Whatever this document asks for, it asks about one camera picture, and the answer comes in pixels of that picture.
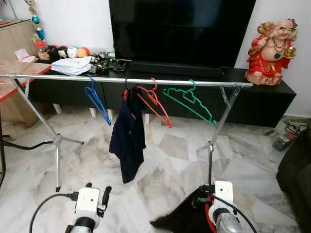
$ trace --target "marble floor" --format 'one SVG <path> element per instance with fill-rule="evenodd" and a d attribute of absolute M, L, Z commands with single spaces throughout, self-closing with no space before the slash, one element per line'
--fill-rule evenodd
<path fill-rule="evenodd" d="M 112 186 L 105 217 L 95 233 L 163 233 L 149 221 L 178 206 L 193 190 L 206 182 L 207 152 L 195 150 L 211 139 L 214 128 L 202 120 L 172 117 L 174 127 L 161 125 L 150 116 L 145 124 L 144 163 L 136 178 L 123 184 L 120 162 L 109 153 L 113 127 L 100 115 L 91 118 L 86 108 L 64 107 L 63 113 L 46 115 L 62 135 L 85 141 L 84 145 L 62 142 L 62 193 L 78 191 L 87 182 L 104 191 Z M 46 128 L 37 122 L 3 124 L 13 142 L 34 145 L 50 140 Z M 284 151 L 273 149 L 276 134 L 268 128 L 226 124 L 213 156 L 212 179 L 231 181 L 234 203 L 252 220 L 260 233 L 299 233 L 287 196 L 275 179 Z M 37 206 L 55 191 L 54 145 L 25 151 L 5 148 L 7 173 L 0 189 L 0 231 L 28 232 Z M 34 232 L 62 233 L 71 224 L 75 203 L 57 197 L 38 213 Z M 251 230 L 242 223 L 244 232 Z"/>

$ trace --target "red table edge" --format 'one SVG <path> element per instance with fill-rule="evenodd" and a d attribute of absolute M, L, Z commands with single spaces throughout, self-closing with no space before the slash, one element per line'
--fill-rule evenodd
<path fill-rule="evenodd" d="M 38 74 L 44 74 L 45 72 L 49 71 L 51 69 L 51 66 L 45 68 L 43 71 L 41 71 Z M 17 88 L 15 88 L 14 90 L 12 90 L 11 92 L 9 92 L 8 94 L 6 94 L 5 96 L 3 96 L 2 98 L 0 98 L 0 102 L 5 101 L 7 98 L 9 98 L 10 96 L 12 96 L 13 94 L 15 94 L 17 92 Z"/>

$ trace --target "white wall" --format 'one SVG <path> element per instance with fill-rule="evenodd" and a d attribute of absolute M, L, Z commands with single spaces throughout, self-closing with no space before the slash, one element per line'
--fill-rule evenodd
<path fill-rule="evenodd" d="M 259 36 L 257 26 L 266 21 L 295 18 L 298 38 L 293 42 L 297 57 L 283 69 L 284 81 L 297 93 L 286 114 L 311 117 L 311 1 L 257 0 L 235 67 L 248 68 L 245 61 L 253 39 Z"/>
<path fill-rule="evenodd" d="M 31 17 L 23 0 L 11 1 L 19 19 Z M 92 51 L 113 48 L 108 0 L 35 0 L 35 9 L 48 44 L 89 47 Z M 14 18 L 2 0 L 0 17 Z"/>
<path fill-rule="evenodd" d="M 12 18 L 10 9 L 1 2 L 0 17 Z M 112 48 L 108 0 L 35 0 L 35 2 L 49 44 L 108 50 Z M 30 17 L 23 0 L 12 0 L 12 3 L 19 18 Z M 299 29 L 298 39 L 293 44 L 297 49 L 297 57 L 290 62 L 289 69 L 283 70 L 285 82 L 297 93 L 287 114 L 311 117 L 310 0 L 257 0 L 235 67 L 248 67 L 247 52 L 251 41 L 259 35 L 257 33 L 259 24 L 266 21 L 277 23 L 286 18 L 295 18 Z"/>

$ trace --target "television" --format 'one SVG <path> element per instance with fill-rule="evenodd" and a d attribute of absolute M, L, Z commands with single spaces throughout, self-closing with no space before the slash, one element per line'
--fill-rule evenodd
<path fill-rule="evenodd" d="M 256 0 L 109 0 L 117 59 L 233 67 Z"/>

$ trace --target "black fabric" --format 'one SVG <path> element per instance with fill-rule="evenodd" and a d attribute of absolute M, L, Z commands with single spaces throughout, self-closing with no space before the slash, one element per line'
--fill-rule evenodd
<path fill-rule="evenodd" d="M 139 89 L 128 90 L 126 101 L 122 94 L 122 107 L 113 127 L 109 152 L 114 153 L 121 163 L 123 183 L 135 178 L 144 161 L 142 150 L 146 148 L 144 125 L 141 115 L 142 101 Z"/>
<path fill-rule="evenodd" d="M 311 208 L 308 205 L 311 193 L 310 185 L 305 185 L 311 183 L 311 173 L 308 171 L 310 164 L 311 123 L 287 150 L 276 176 L 282 191 L 286 191 L 290 197 L 303 233 L 311 233 Z"/>
<path fill-rule="evenodd" d="M 173 233 L 212 233 L 207 223 L 205 203 L 192 206 L 194 198 L 207 198 L 206 194 L 196 189 L 172 213 L 150 222 L 155 228 L 167 229 Z"/>

